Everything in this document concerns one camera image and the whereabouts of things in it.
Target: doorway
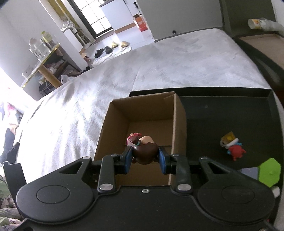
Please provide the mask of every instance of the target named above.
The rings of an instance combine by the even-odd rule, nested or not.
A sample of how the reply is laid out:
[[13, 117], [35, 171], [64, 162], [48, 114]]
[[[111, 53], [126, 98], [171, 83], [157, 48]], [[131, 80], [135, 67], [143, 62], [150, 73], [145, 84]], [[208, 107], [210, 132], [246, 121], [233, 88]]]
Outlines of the doorway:
[[86, 28], [94, 38], [112, 30], [112, 27], [99, 7], [103, 0], [68, 0]]

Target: wooden table leg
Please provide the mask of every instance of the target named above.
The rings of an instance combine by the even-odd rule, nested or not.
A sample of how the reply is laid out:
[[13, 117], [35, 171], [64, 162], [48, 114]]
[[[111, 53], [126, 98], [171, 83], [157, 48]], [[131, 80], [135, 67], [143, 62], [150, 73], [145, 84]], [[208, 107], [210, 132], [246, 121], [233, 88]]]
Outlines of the wooden table leg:
[[49, 81], [55, 88], [59, 88], [62, 83], [44, 66], [41, 65], [38, 69], [39, 73], [43, 75], [43, 77], [46, 78], [47, 81]]

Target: bed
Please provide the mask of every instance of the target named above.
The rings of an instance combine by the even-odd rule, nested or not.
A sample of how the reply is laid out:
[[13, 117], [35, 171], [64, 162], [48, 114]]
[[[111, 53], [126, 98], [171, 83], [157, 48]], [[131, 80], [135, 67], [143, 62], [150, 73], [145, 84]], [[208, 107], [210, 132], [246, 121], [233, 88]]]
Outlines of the bed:
[[[256, 65], [219, 29], [125, 53], [67, 82], [24, 114], [15, 142], [20, 142], [17, 162], [27, 183], [80, 157], [93, 158], [113, 99], [137, 90], [197, 86], [270, 88]], [[276, 101], [284, 130], [284, 111]], [[279, 208], [276, 225], [281, 229], [284, 205]]]

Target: black tray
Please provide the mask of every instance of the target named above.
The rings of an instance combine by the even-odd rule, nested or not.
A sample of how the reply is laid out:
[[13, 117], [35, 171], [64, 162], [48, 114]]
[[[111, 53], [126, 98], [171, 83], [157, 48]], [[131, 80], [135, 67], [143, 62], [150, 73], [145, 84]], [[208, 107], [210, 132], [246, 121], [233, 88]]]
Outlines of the black tray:
[[[233, 169], [257, 167], [269, 158], [283, 163], [283, 138], [276, 102], [270, 89], [237, 87], [167, 88], [131, 92], [129, 96], [175, 91], [187, 116], [187, 157], [208, 156]], [[233, 131], [246, 154], [233, 161], [219, 145]], [[283, 168], [275, 185], [282, 191]], [[280, 196], [270, 216], [273, 222]]]

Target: white cabinet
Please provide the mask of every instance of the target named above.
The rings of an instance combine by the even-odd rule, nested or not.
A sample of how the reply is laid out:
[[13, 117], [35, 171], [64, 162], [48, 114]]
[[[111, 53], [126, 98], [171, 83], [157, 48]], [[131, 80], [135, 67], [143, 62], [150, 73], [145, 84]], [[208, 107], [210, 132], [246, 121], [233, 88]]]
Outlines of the white cabinet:
[[109, 0], [100, 7], [114, 30], [133, 23], [133, 17], [123, 0]]
[[76, 48], [78, 52], [80, 52], [83, 48], [82, 44], [78, 41], [75, 34], [71, 31], [71, 29], [67, 29], [63, 32], [65, 36], [68, 38], [68, 40], [72, 43], [72, 45]]
[[154, 39], [222, 27], [219, 0], [137, 0]]

